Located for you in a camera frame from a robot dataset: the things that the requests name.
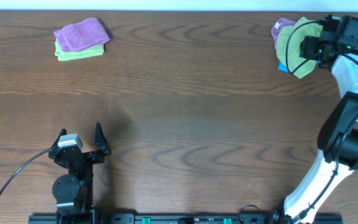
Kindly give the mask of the light green microfiber cloth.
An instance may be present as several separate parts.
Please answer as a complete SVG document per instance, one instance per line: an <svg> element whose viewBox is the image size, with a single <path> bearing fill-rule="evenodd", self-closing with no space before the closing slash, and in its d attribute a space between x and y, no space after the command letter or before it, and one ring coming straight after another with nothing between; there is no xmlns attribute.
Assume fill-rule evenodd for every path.
<svg viewBox="0 0 358 224"><path fill-rule="evenodd" d="M305 17L299 19L294 26L286 26L284 27L277 37L277 48L276 48L276 56L280 62L285 65L286 62L286 49L288 49L287 58L288 58L288 66L290 70L294 73L297 78L303 78L307 74L311 73L315 66L315 60L309 60L303 66L301 66L297 71L294 72L294 69L303 62L305 59L300 57L300 43L305 38L305 36L310 35L313 37L319 37L323 27L318 24L307 24L299 28L291 37L289 46L287 48L287 40L290 34L294 29L299 27L300 25L309 22Z"/></svg>

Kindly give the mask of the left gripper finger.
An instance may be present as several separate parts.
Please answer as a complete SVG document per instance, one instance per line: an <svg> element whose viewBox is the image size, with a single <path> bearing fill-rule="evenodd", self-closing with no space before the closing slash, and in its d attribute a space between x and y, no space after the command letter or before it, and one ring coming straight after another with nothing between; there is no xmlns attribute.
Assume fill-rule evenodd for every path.
<svg viewBox="0 0 358 224"><path fill-rule="evenodd" d="M58 147L58 142L60 140L61 136L67 135L67 131L65 128L62 128L62 130L60 131L58 137L56 138L55 142L52 144L52 149L55 149Z"/></svg>
<svg viewBox="0 0 358 224"><path fill-rule="evenodd" d="M98 151L102 155L111 154L111 147L103 134L103 130L99 122L96 123L95 127L94 145L98 148Z"/></svg>

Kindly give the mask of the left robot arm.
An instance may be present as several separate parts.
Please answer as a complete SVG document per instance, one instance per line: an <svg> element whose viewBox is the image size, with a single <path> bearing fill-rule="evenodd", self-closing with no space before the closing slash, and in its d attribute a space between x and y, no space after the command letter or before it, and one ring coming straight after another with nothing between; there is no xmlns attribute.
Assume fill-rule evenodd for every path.
<svg viewBox="0 0 358 224"><path fill-rule="evenodd" d="M106 218L93 208L93 166L102 164L111 155L111 147L104 137L100 123L94 134L95 151L83 152L83 143L77 134L62 129L48 153L54 163L68 170L52 187L57 201L57 223L104 223Z"/></svg>

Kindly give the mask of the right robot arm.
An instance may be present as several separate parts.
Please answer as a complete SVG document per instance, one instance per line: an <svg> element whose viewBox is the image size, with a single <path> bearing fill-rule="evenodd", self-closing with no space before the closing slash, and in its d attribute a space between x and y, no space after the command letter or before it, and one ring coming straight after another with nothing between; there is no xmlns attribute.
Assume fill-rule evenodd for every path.
<svg viewBox="0 0 358 224"><path fill-rule="evenodd" d="M304 36L296 51L305 62L328 69L341 100L318 134L318 153L299 186L274 211L271 223L334 223L319 207L336 186L358 169L358 18L328 15L315 21L319 36Z"/></svg>

